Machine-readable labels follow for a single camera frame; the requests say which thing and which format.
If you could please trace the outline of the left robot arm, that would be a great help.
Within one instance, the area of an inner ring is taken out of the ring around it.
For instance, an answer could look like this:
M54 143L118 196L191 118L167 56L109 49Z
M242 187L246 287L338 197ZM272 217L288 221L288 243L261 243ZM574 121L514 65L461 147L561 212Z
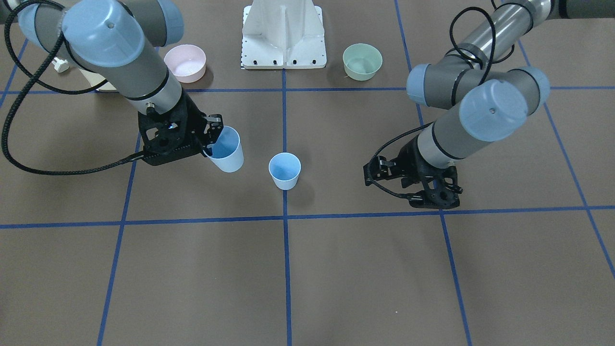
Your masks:
M485 21L460 42L454 24L478 12ZM452 48L436 64L409 72L406 92L418 105L445 110L432 123L406 132L414 137L393 159L380 151L363 166L366 186L376 186L414 208L450 210L460 204L457 162L513 134L545 104L551 83L538 68L495 72L516 42L547 20L612 18L612 0L504 0L488 13L467 7L449 27Z

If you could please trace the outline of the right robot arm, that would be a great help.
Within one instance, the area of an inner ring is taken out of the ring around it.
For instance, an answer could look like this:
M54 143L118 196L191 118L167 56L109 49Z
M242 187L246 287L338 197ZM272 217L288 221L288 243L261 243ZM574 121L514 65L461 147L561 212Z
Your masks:
M7 0L31 42L102 76L137 111L139 158L151 166L211 155L222 129L186 93L156 48L182 39L184 20L171 0Z

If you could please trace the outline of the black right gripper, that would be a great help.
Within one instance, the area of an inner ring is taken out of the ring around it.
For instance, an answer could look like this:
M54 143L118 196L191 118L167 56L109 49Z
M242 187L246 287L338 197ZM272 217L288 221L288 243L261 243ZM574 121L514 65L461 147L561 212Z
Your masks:
M155 107L139 112L141 159L151 166L160 166L197 154L210 155L223 128L221 114L201 112L183 91L177 104L167 112L160 113Z

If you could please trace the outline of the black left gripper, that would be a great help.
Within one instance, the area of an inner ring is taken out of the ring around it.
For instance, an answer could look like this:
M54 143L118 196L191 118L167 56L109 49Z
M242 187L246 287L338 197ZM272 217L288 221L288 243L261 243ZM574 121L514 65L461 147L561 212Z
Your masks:
M398 152L397 157L388 160L376 152L363 166L365 186L374 185L381 191L407 200L414 208L428 210L452 210L460 206L459 195L463 189L458 184L454 166L434 167L419 153L418 140L412 139ZM415 193L397 193L380 184L381 180L400 180L402 188L419 185Z

